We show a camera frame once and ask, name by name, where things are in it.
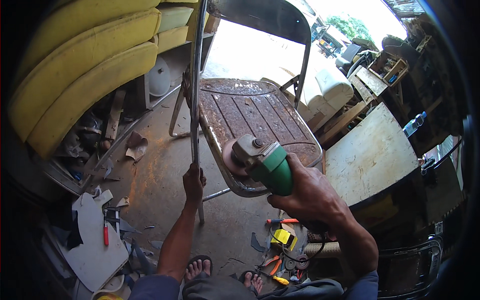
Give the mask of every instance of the rusty metal chair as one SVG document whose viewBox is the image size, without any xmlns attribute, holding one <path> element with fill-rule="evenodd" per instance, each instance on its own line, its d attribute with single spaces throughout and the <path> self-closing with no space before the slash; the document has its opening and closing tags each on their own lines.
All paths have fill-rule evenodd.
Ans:
<svg viewBox="0 0 480 300">
<path fill-rule="evenodd" d="M 200 80 L 200 57 L 205 12 L 230 22 L 251 27 L 305 45 L 300 75 L 280 88 L 268 82 L 240 79 Z M 195 39 L 192 43 L 191 72 L 184 74 L 175 104 L 169 134 L 191 136 L 192 161 L 199 163 L 200 123 L 215 161 L 228 189 L 209 195 L 203 202 L 229 191 L 242 197 L 268 193 L 260 182 L 233 175 L 222 159 L 226 142 L 244 134 L 252 134 L 265 142 L 279 141 L 287 152 L 294 152 L 306 167 L 315 166 L 322 158 L 322 149 L 296 108 L 307 71 L 311 32 L 305 16 L 285 0 L 200 0 Z M 292 103 L 283 93 L 294 85 Z M 184 97 L 190 108 L 190 132 L 174 133 L 173 129 Z M 204 223 L 203 205 L 198 209 Z"/>
</svg>

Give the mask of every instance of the rusty chair seat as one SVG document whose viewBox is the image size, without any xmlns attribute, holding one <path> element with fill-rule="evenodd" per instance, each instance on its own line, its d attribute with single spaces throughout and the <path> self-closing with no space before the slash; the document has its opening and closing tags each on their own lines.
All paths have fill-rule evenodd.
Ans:
<svg viewBox="0 0 480 300">
<path fill-rule="evenodd" d="M 268 190 L 260 182 L 232 174 L 222 159 L 224 145 L 245 134 L 269 143 L 279 141 L 302 164 L 313 167 L 322 149 L 287 97 L 273 84 L 240 79 L 202 79 L 199 117 L 205 138 L 228 187 L 242 197 Z"/>
</svg>

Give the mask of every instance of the green angle grinder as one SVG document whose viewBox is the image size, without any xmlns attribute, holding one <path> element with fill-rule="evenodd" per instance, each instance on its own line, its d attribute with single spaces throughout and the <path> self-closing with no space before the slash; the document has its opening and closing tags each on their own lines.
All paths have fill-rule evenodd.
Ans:
<svg viewBox="0 0 480 300">
<path fill-rule="evenodd" d="M 230 172 L 249 176 L 255 182 L 261 182 L 272 194 L 280 196 L 293 192 L 292 172 L 286 157 L 287 152 L 279 142 L 265 143 L 250 134 L 227 142 L 222 151 L 223 161 Z M 316 234 L 328 230 L 323 222 L 299 222 Z"/>
</svg>

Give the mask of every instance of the white sofa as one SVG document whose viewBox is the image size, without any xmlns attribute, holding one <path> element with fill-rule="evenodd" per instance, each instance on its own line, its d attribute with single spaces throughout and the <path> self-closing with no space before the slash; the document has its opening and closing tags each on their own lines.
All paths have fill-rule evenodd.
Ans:
<svg viewBox="0 0 480 300">
<path fill-rule="evenodd" d="M 261 80 L 281 86 L 292 79 L 292 73 L 283 68 L 270 70 Z M 287 89 L 288 97 L 295 98 L 293 86 Z M 335 115 L 351 98 L 353 88 L 348 79 L 335 65 L 325 65 L 315 75 L 309 68 L 297 111 L 310 127 L 317 131 Z"/>
</svg>

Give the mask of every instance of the foot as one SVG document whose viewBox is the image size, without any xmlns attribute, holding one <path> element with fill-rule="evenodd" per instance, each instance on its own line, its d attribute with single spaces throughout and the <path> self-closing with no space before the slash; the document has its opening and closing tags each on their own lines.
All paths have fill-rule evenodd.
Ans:
<svg viewBox="0 0 480 300">
<path fill-rule="evenodd" d="M 260 294 L 260 292 L 262 291 L 263 283 L 264 282 L 262 281 L 262 278 L 259 277 L 257 274 L 253 275 L 253 278 L 251 272 L 247 272 L 245 274 L 245 281 L 243 282 L 243 285 L 246 288 L 249 288 L 250 285 L 253 285 L 253 287 L 257 290 L 258 294 Z"/>
<path fill-rule="evenodd" d="M 210 264 L 211 262 L 208 259 L 204 260 L 203 262 L 201 259 L 199 259 L 189 264 L 188 268 L 185 270 L 185 283 L 194 279 L 202 271 L 210 276 Z"/>
</svg>

